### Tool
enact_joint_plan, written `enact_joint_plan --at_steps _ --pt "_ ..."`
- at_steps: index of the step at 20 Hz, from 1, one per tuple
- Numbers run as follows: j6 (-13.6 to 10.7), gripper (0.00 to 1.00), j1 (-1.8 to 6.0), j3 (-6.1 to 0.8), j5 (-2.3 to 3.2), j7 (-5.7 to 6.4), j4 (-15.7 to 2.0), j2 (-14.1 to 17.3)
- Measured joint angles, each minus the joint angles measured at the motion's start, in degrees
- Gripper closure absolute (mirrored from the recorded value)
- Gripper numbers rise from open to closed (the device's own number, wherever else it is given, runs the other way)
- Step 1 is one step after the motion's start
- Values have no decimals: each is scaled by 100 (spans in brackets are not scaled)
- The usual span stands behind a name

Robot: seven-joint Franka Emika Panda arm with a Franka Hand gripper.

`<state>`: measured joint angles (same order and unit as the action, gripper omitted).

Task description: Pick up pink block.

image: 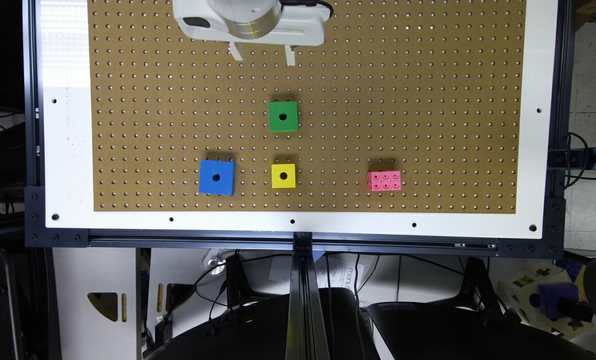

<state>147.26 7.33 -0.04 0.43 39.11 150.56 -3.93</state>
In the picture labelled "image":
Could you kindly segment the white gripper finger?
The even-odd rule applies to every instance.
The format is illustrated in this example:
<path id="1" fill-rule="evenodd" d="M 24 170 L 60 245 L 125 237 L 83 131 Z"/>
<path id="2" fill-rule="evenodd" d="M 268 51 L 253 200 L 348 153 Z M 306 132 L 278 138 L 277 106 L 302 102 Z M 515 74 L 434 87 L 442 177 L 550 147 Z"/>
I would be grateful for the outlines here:
<path id="1" fill-rule="evenodd" d="M 285 46 L 286 64 L 288 67 L 296 65 L 295 47 L 292 45 Z"/>
<path id="2" fill-rule="evenodd" d="M 242 52 L 242 47 L 240 43 L 237 42 L 230 42 L 228 44 L 228 49 L 229 52 L 231 53 L 231 55 L 233 56 L 235 61 L 242 61 L 243 60 L 243 56 L 241 54 Z"/>

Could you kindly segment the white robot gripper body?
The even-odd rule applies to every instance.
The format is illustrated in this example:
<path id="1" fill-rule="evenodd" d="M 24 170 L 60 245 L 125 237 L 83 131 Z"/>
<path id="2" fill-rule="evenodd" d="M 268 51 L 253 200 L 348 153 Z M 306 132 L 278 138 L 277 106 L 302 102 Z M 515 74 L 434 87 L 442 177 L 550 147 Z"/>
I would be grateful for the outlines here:
<path id="1" fill-rule="evenodd" d="M 331 11 L 280 0 L 173 0 L 174 19 L 193 39 L 319 46 Z"/>

